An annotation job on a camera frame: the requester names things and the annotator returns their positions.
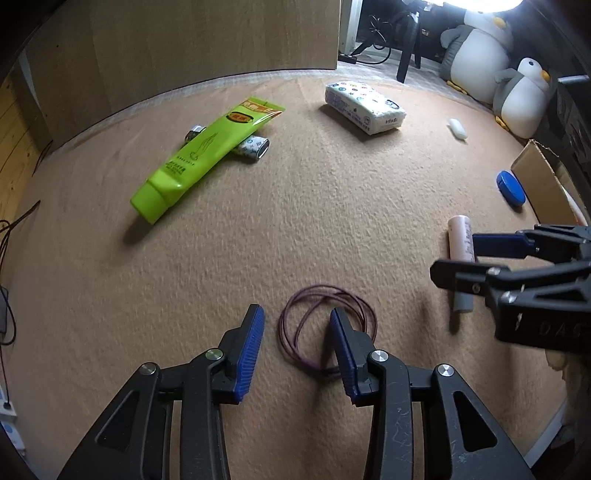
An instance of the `blue round lid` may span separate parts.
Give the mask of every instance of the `blue round lid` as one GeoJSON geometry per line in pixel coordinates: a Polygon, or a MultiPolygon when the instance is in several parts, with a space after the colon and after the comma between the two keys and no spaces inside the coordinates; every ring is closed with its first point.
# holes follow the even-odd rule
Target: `blue round lid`
{"type": "Polygon", "coordinates": [[[525,203],[525,192],[521,183],[508,171],[503,170],[496,176],[496,185],[511,205],[520,207],[525,203]]]}

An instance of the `yellow foot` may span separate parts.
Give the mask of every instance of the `yellow foot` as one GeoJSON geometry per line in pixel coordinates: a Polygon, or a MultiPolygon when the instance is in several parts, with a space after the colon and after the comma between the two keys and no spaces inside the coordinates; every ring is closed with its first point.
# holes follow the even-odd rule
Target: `yellow foot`
{"type": "Polygon", "coordinates": [[[465,90],[464,90],[462,87],[460,87],[459,85],[456,85],[455,83],[453,83],[451,80],[448,80],[448,81],[447,81],[447,84],[448,84],[450,87],[452,87],[452,88],[456,89],[458,92],[462,92],[464,95],[468,95],[468,92],[467,92],[467,91],[465,91],[465,90]]]}
{"type": "Polygon", "coordinates": [[[496,116],[496,117],[495,117],[495,120],[496,120],[496,123],[498,123],[498,124],[499,124],[501,127],[503,127],[505,130],[507,130],[508,132],[510,131],[510,130],[509,130],[509,127],[508,127],[508,126],[505,124],[505,122],[504,122],[503,120],[501,120],[501,118],[500,118],[500,117],[496,116]]]}

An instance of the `penguin plush toy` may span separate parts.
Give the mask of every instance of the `penguin plush toy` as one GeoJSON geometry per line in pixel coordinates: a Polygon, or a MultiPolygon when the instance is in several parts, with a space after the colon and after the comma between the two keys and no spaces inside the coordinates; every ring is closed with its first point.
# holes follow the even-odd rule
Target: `penguin plush toy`
{"type": "Polygon", "coordinates": [[[439,75],[456,90],[492,103],[495,72],[509,66],[508,52],[513,50],[511,26],[494,14],[471,11],[466,11],[464,23],[441,34],[447,51],[439,75]]]}
{"type": "Polygon", "coordinates": [[[518,137],[531,138],[550,100],[550,75],[537,61],[526,58],[517,70],[497,72],[495,81],[498,88],[492,109],[496,122],[518,137]]]}

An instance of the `hand cream tube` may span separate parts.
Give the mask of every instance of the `hand cream tube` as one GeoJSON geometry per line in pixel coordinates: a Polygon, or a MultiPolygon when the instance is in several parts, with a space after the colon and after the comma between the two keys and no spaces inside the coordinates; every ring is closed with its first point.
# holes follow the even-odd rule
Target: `hand cream tube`
{"type": "Polygon", "coordinates": [[[131,197],[131,205],[149,223],[156,223],[224,155],[284,110],[254,97],[243,101],[152,173],[131,197]]]}

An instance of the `silver bolt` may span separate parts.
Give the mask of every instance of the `silver bolt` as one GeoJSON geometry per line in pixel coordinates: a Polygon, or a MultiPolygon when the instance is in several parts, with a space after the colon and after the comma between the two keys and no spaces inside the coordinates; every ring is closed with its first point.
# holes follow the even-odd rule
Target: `silver bolt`
{"type": "Polygon", "coordinates": [[[205,358],[208,360],[220,360],[223,357],[223,352],[219,348],[210,348],[205,352],[205,358]]]}
{"type": "Polygon", "coordinates": [[[139,373],[142,375],[152,375],[157,368],[158,366],[156,366],[156,364],[153,364],[152,362],[146,362],[140,366],[139,373]]]}
{"type": "Polygon", "coordinates": [[[506,291],[503,295],[501,295],[501,300],[507,303],[513,303],[515,300],[517,300],[517,293],[506,291]]]}
{"type": "Polygon", "coordinates": [[[385,362],[388,359],[388,354],[383,350],[374,350],[371,352],[371,358],[377,362],[385,362]]]}
{"type": "Polygon", "coordinates": [[[451,377],[455,373],[453,367],[447,364],[439,365],[439,367],[437,367],[437,371],[442,377],[451,377]]]}

